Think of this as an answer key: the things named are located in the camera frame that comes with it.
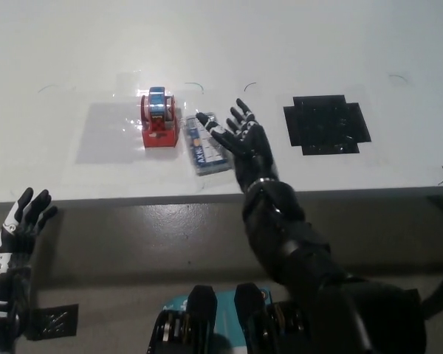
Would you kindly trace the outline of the black white robot left hand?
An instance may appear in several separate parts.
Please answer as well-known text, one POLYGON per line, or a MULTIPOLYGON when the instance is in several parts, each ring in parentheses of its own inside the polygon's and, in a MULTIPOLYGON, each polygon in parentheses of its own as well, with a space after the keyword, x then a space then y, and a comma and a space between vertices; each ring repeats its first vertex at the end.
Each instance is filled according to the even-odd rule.
POLYGON ((48 190, 28 187, 0 228, 0 353, 14 353, 30 320, 31 258, 38 236, 58 208, 48 190))

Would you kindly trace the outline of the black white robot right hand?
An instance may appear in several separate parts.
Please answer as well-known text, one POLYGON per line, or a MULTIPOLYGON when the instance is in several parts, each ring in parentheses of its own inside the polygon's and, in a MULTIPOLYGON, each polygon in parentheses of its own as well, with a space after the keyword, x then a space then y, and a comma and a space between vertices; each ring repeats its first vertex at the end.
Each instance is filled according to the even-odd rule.
POLYGON ((207 114, 198 112, 196 118, 223 148, 233 155, 236 180, 243 192, 259 179, 277 180, 272 150, 262 125, 241 99, 230 109, 231 119, 223 127, 207 114))

